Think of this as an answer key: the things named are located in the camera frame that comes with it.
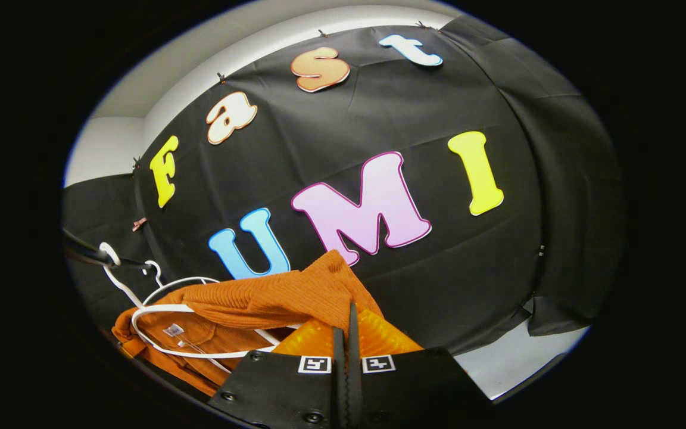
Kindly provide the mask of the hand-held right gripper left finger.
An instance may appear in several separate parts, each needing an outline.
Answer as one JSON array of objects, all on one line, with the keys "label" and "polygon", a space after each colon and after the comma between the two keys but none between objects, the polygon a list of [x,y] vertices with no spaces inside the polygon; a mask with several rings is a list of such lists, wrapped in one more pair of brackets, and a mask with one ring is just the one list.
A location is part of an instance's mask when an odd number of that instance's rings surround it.
[{"label": "hand-held right gripper left finger", "polygon": [[276,350],[252,350],[208,401],[244,427],[340,428],[345,336],[308,321]]}]

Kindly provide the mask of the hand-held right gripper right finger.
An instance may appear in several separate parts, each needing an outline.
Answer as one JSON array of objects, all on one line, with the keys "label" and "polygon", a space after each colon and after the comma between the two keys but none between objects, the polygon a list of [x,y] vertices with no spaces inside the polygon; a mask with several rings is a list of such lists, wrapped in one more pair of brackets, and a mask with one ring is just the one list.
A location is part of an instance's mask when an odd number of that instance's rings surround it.
[{"label": "hand-held right gripper right finger", "polygon": [[357,308],[350,304],[348,428],[474,428],[492,402],[446,349],[360,355]]}]

